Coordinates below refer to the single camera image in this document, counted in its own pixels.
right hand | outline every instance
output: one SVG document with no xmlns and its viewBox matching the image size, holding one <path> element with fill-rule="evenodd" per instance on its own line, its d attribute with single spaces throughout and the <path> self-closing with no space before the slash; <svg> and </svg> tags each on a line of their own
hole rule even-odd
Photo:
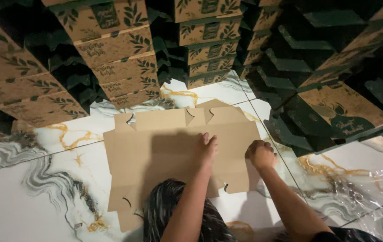
<svg viewBox="0 0 383 242">
<path fill-rule="evenodd" d="M 278 154 L 274 153 L 269 142 L 263 140 L 254 140 L 247 152 L 251 163 L 258 171 L 273 168 L 278 161 Z"/>
</svg>

marble floor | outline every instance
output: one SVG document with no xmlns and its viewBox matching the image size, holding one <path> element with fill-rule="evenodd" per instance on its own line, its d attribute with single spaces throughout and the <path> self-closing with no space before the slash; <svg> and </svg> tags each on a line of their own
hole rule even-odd
<svg viewBox="0 0 383 242">
<path fill-rule="evenodd" d="M 226 81 L 190 91 L 172 80 L 162 94 L 121 110 L 108 101 L 93 103 L 89 117 L 49 127 L 19 125 L 20 131 L 0 143 L 0 241 L 142 241 L 142 228 L 121 233 L 117 213 L 107 212 L 111 175 L 103 132 L 114 128 L 117 113 L 218 99 L 240 107 L 256 122 L 261 139 L 274 143 L 262 123 L 269 118 L 269 104 L 233 71 Z M 274 145 L 282 179 L 329 225 L 359 228 L 383 240 L 382 137 L 301 158 Z M 266 241 L 282 230 L 262 181 L 254 192 L 220 190 L 212 202 L 224 221 L 253 236 L 251 241 Z"/>
</svg>

left hand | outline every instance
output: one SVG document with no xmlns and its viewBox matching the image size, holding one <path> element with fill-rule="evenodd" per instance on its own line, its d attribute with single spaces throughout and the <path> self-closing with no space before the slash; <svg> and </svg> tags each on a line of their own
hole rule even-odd
<svg viewBox="0 0 383 242">
<path fill-rule="evenodd" d="M 214 135 L 210 139 L 210 134 L 199 135 L 199 141 L 196 144 L 195 154 L 197 162 L 200 162 L 201 169 L 212 169 L 216 154 L 218 154 L 217 136 Z"/>
</svg>

hand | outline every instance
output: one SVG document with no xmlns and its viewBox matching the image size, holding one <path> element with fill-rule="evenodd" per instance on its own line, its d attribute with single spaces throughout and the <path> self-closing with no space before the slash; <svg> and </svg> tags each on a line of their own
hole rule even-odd
<svg viewBox="0 0 383 242">
<path fill-rule="evenodd" d="M 263 140 L 254 140 L 247 152 L 251 163 L 258 171 L 273 168 L 278 161 L 278 154 L 274 154 L 270 143 Z"/>
<path fill-rule="evenodd" d="M 210 139 L 210 134 L 199 134 L 199 141 L 196 144 L 196 157 L 197 161 L 200 162 L 200 168 L 209 168 L 212 169 L 212 165 L 214 164 L 215 156 L 218 154 L 218 144 L 217 144 L 217 136 L 214 135 Z"/>
</svg>

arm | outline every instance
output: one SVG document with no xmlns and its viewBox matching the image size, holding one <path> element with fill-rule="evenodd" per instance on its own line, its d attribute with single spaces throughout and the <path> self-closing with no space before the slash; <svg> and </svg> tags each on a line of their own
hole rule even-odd
<svg viewBox="0 0 383 242">
<path fill-rule="evenodd" d="M 201 162 L 200 168 L 191 182 L 184 187 L 161 242 L 196 242 L 199 239 L 206 190 L 217 154 L 217 137 L 209 140 L 208 133 L 201 136 L 196 153 L 197 161 Z"/>
<path fill-rule="evenodd" d="M 274 154 L 274 149 L 270 143 L 255 140 L 248 149 L 248 155 L 264 184 L 266 184 L 281 221 L 291 235 L 292 241 L 309 242 L 320 232 L 333 233 L 312 208 L 302 201 L 280 178 L 274 169 L 277 154 Z"/>
</svg>

